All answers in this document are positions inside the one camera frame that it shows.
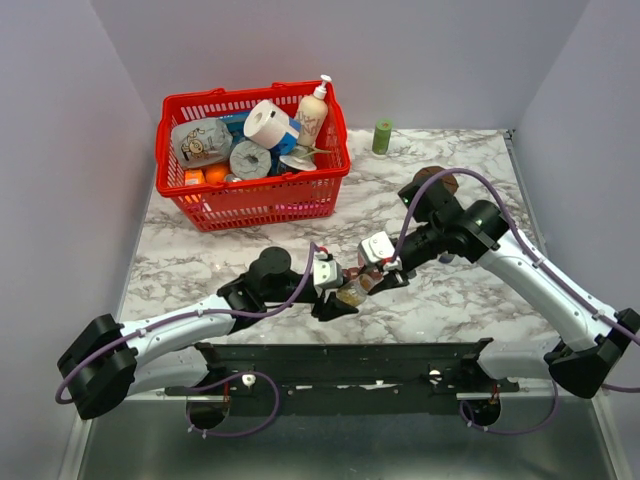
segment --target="red plastic shopping basket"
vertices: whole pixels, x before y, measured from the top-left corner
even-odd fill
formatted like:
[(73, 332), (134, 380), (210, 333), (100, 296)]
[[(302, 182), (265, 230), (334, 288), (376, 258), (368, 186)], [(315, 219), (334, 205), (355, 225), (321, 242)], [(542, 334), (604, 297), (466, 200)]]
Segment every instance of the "red plastic shopping basket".
[(209, 92), (167, 97), (156, 138), (156, 188), (160, 195), (171, 198), (203, 232), (331, 215), (342, 177), (349, 173), (351, 161), (344, 116), (330, 84), (325, 97), (329, 113), (316, 146), (331, 153), (316, 154), (318, 170), (314, 172), (285, 173), (237, 183), (185, 186), (184, 170), (171, 144), (171, 129), (176, 125), (250, 110), (266, 98), (293, 116), (302, 97), (313, 93), (319, 84), (274, 83), (269, 88), (256, 90), (227, 92), (217, 88)]

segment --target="white marble surface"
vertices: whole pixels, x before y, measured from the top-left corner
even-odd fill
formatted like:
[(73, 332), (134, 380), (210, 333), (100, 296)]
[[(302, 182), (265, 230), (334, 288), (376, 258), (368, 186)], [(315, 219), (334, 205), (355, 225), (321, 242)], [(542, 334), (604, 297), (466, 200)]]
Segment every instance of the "white marble surface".
[[(385, 157), (371, 154), (372, 133), (351, 131), (352, 169), (331, 217), (241, 230), (200, 233), (169, 199), (153, 193), (135, 258), (122, 320), (148, 318), (215, 293), (243, 273), (262, 249), (286, 248), (301, 271), (309, 241), (324, 245), (343, 267), (356, 264), (360, 239), (400, 230), (405, 208), (396, 192), (428, 165), (462, 166), (485, 175), (528, 232), (528, 218), (502, 135), (495, 131), (400, 130)], [(463, 206), (489, 198), (474, 179), (458, 177)], [(320, 323), (308, 306), (219, 343), (396, 343), (532, 338), (548, 324), (502, 281), (466, 260), (419, 269), (408, 288), (371, 297), (357, 315)]]

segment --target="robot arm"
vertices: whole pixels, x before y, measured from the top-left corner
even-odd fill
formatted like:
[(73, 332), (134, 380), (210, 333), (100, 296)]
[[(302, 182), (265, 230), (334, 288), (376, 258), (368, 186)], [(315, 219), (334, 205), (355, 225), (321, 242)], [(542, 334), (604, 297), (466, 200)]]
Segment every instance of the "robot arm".
[[(429, 178), (417, 179), (399, 192), (406, 205), (413, 201)], [(599, 302), (540, 254), (539, 260), (532, 262), (510, 231), (500, 209), (491, 202), (480, 200), (464, 209), (444, 184), (437, 182), (419, 197), (413, 218), (420, 225), (402, 242), (379, 232), (358, 246), (359, 256), (364, 261), (361, 271), (375, 270), (383, 274), (369, 295), (406, 286), (417, 267), (444, 252), (453, 253), (504, 280), (530, 302), (560, 335), (536, 342), (504, 343), (487, 339), (467, 346), (455, 344), (445, 357), (440, 353), (440, 345), (447, 344), (420, 347), (425, 352), (420, 357), (424, 362), (421, 365), (425, 366), (420, 369), (427, 370), (425, 378), (429, 395), (451, 396), (484, 391), (496, 380), (507, 384), (502, 380), (506, 377), (553, 378), (577, 396), (590, 398), (595, 395), (629, 344), (628, 337), (601, 322), (599, 315), (615, 318), (619, 325), (635, 333), (640, 329), (640, 316), (636, 312), (631, 309), (616, 312)], [(528, 240), (525, 242), (528, 248), (535, 250)], [(355, 307), (339, 300), (333, 291), (347, 281), (340, 265), (324, 249), (316, 251), (312, 260), (313, 275), (309, 274), (309, 267), (304, 275), (300, 275), (291, 270), (291, 258), (285, 250), (270, 247), (250, 265), (247, 273), (202, 302), (124, 325), (116, 324), (110, 315), (96, 318), (58, 361), (58, 369), (65, 378), (59, 392), (66, 386), (71, 394), (70, 401), (75, 403), (80, 416), (94, 418), (134, 393), (162, 387), (201, 385), (205, 377), (212, 375), (214, 379), (224, 378), (228, 376), (228, 367), (216, 370), (220, 359), (212, 353), (212, 348), (192, 346), (207, 338), (225, 336), (250, 327), (266, 316), (265, 302), (287, 302), (294, 291), (297, 292), (295, 302), (313, 305), (312, 315), (320, 321), (356, 313)], [(540, 268), (541, 262), (582, 298), (588, 299), (590, 305), (595, 305), (598, 315), (590, 313), (566, 289), (560, 288), (558, 282)], [(328, 350), (338, 352), (336, 355), (344, 365), (343, 371), (352, 365), (364, 367), (364, 372), (382, 371), (380, 366), (367, 368), (361, 365), (367, 358), (373, 358), (370, 354), (364, 358), (354, 353), (356, 356), (352, 358), (340, 349), (325, 348), (325, 354)], [(439, 362), (443, 358), (450, 362), (443, 365), (450, 373), (441, 372)], [(318, 367), (316, 371), (317, 380), (322, 385), (377, 384), (380, 381), (361, 374), (360, 370), (351, 377), (341, 376), (340, 371), (326, 372), (327, 368), (335, 368), (334, 360), (320, 359), (325, 363), (318, 365), (325, 366)], [(255, 364), (247, 366), (258, 371)], [(289, 371), (290, 364), (287, 368), (288, 373), (282, 374), (286, 384), (313, 383), (314, 377), (309, 376), (309, 368), (305, 367), (300, 372), (298, 380)], [(387, 371), (387, 374), (395, 378), (393, 383), (402, 383), (400, 374), (395, 375), (392, 371)], [(327, 375), (333, 375), (334, 380), (328, 379)], [(436, 385), (440, 382), (447, 386), (443, 391)], [(335, 396), (337, 391), (334, 388), (331, 395)]]
[[(405, 205), (413, 201), (429, 178), (416, 179), (399, 192)], [(388, 272), (385, 280), (370, 293), (407, 285), (414, 268), (444, 252), (465, 257), (511, 286), (560, 335), (536, 342), (491, 342), (478, 359), (483, 370), (495, 379), (553, 378), (574, 395), (583, 398), (595, 395), (630, 342), (601, 317), (615, 319), (635, 333), (640, 328), (640, 316), (631, 309), (616, 312), (594, 298), (536, 252), (534, 245), (518, 230), (523, 246), (500, 209), (491, 202), (479, 200), (463, 209), (444, 184), (437, 182), (416, 205), (413, 218), (423, 225), (406, 236), (394, 265), (395, 272)], [(386, 236), (384, 232), (378, 233), (359, 246), (367, 268), (383, 270), (389, 265), (381, 257), (391, 257), (397, 242), (385, 241), (381, 235)], [(375, 252), (374, 238), (376, 245), (392, 247)], [(537, 261), (532, 261), (523, 251), (525, 247), (536, 253)], [(568, 289), (577, 293), (579, 299), (570, 295)]]

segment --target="soap dispenser bottle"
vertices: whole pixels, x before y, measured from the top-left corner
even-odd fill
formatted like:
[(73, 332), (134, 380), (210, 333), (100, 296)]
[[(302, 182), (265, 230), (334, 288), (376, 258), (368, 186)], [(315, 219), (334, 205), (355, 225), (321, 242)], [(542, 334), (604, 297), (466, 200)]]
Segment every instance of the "soap dispenser bottle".
[(327, 83), (331, 82), (329, 75), (321, 75), (322, 85), (316, 87), (313, 95), (307, 95), (302, 98), (298, 111), (296, 112), (296, 121), (300, 124), (300, 134), (298, 135), (298, 145), (304, 147), (312, 146), (322, 123), (324, 122), (329, 107), (324, 103), (324, 97), (327, 95)]

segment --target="white wall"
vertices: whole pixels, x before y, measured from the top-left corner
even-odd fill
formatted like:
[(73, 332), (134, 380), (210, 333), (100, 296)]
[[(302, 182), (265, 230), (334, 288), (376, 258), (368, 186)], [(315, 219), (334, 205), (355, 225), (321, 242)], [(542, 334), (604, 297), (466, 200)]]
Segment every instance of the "white wall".
[(93, 0), (152, 117), (331, 74), (351, 127), (513, 127), (587, 0)]
[[(592, 0), (514, 145), (550, 257), (603, 300), (640, 312), (639, 25), (637, 0)], [(630, 349), (611, 383), (640, 386), (640, 349)], [(638, 396), (612, 402), (640, 478)]]
[(57, 478), (59, 355), (118, 306), (153, 126), (87, 1), (0, 3), (0, 478)]

